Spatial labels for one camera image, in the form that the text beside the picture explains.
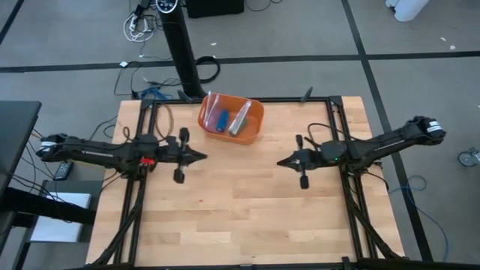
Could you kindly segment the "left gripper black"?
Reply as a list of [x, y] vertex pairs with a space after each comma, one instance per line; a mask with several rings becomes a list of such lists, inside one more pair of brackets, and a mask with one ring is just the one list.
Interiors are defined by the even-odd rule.
[[197, 161], [205, 160], [208, 156], [207, 154], [203, 154], [191, 148], [187, 150], [190, 132], [186, 127], [180, 129], [179, 137], [176, 138], [178, 148], [169, 148], [167, 145], [161, 146], [159, 154], [157, 155], [157, 160], [163, 163], [177, 164], [177, 168], [173, 173], [173, 180], [178, 184], [183, 184], [185, 182], [185, 174], [183, 172], [184, 167]]

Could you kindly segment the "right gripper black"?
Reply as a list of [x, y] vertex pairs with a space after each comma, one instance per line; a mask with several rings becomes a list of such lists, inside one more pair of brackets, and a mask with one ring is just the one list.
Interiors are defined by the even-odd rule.
[[[305, 140], [313, 146], [313, 149], [304, 148]], [[292, 154], [282, 160], [279, 160], [279, 162], [277, 162], [277, 165], [293, 170], [297, 169], [297, 171], [301, 174], [299, 179], [301, 189], [308, 189], [310, 187], [310, 184], [306, 171], [314, 170], [320, 165], [320, 144], [316, 143], [310, 137], [302, 136], [300, 134], [297, 134], [295, 136], [295, 141], [298, 146], [297, 153]]]

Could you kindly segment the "clear plastic zip bag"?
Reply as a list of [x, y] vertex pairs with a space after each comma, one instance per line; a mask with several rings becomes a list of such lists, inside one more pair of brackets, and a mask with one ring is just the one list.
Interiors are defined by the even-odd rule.
[[221, 114], [221, 96], [217, 93], [211, 94], [208, 99], [208, 106], [204, 118], [204, 127], [207, 131], [215, 132], [218, 119]]
[[239, 112], [237, 113], [237, 115], [235, 116], [235, 118], [233, 119], [233, 121], [232, 121], [232, 123], [231, 123], [231, 125], [229, 126], [229, 129], [228, 129], [229, 134], [230, 134], [232, 137], [233, 137], [233, 135], [230, 133], [230, 131], [233, 129], [233, 123], [235, 122], [236, 119], [240, 119], [240, 118], [245, 117], [245, 116], [247, 117], [248, 111], [249, 111], [249, 109], [251, 108], [251, 104], [252, 104], [252, 102], [251, 102], [250, 100], [247, 101], [247, 102], [243, 105], [243, 107], [239, 110]]

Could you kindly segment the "orange plastic bin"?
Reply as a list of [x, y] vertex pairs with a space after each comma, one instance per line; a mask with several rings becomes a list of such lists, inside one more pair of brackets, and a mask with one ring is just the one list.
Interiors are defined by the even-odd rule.
[[[263, 116], [264, 116], [264, 106], [258, 100], [246, 98], [246, 97], [238, 97], [232, 96], [228, 94], [220, 94], [220, 105], [221, 110], [228, 110], [229, 111], [229, 121], [228, 125], [226, 126], [226, 130], [222, 133], [217, 131], [211, 132], [205, 129], [204, 127], [204, 118], [206, 117], [206, 109], [209, 102], [209, 97], [211, 94], [208, 93], [206, 97], [203, 98], [200, 112], [198, 115], [198, 125], [205, 131], [208, 137], [215, 138], [217, 140], [223, 140], [229, 143], [237, 143], [242, 145], [250, 145], [254, 142], [254, 140], [258, 137], [262, 124], [263, 124]], [[247, 102], [251, 101], [251, 107], [247, 113], [247, 125], [246, 127], [238, 134], [238, 136], [231, 136], [228, 129], [233, 122], [233, 119], [236, 117], [239, 110], [243, 107], [243, 105]]]

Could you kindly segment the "black tower fan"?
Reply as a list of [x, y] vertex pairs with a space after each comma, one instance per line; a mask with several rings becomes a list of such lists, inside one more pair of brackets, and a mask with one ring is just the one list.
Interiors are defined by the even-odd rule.
[[179, 0], [154, 0], [163, 33], [184, 93], [190, 98], [204, 98], [191, 41]]

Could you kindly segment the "black phone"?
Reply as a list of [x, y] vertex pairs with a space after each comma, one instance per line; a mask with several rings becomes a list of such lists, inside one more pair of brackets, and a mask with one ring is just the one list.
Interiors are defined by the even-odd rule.
[[53, 176], [54, 181], [64, 181], [67, 180], [71, 174], [71, 170], [74, 167], [74, 163], [71, 161], [64, 161], [58, 165], [58, 169], [55, 171]]

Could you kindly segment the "white flat box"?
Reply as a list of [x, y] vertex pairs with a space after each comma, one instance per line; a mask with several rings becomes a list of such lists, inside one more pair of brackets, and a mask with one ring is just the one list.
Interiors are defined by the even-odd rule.
[[[87, 209], [92, 201], [92, 195], [89, 193], [54, 193], [47, 197], [59, 202], [73, 203], [84, 209]], [[81, 223], [40, 216], [29, 241], [74, 243], [79, 241], [82, 229]]]

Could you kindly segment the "grey caster wheel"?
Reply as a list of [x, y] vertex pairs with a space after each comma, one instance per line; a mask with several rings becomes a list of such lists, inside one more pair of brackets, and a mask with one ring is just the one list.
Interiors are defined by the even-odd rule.
[[457, 159], [464, 167], [475, 167], [480, 165], [480, 150], [476, 148], [470, 148], [466, 151], [462, 151], [457, 156]]

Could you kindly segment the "black desk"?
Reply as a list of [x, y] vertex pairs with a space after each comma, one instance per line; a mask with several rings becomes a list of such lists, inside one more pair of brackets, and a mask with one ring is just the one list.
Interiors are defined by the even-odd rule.
[[0, 100], [0, 256], [13, 227], [29, 227], [34, 216], [92, 225], [96, 211], [10, 187], [38, 118], [39, 101]]

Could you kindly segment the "white pedal trash bin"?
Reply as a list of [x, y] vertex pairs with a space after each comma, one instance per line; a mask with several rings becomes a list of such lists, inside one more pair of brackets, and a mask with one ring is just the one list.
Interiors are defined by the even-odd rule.
[[385, 6], [394, 10], [394, 18], [399, 22], [414, 20], [430, 0], [385, 0]]

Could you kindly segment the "black aluminium table frame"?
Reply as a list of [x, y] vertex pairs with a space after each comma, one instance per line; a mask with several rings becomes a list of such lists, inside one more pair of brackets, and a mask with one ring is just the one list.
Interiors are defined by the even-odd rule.
[[305, 266], [356, 261], [371, 243], [348, 212], [347, 180], [335, 167], [299, 175], [277, 162], [296, 149], [297, 134], [311, 131], [318, 142], [333, 128], [348, 126], [362, 139], [371, 134], [360, 97], [333, 101], [293, 98], [262, 102], [264, 116], [250, 145], [207, 136], [198, 125], [199, 104], [171, 103], [158, 110], [162, 128], [190, 131], [191, 148], [208, 157], [185, 170], [161, 163], [148, 174], [138, 221], [127, 231], [115, 262], [152, 269], [171, 266]]

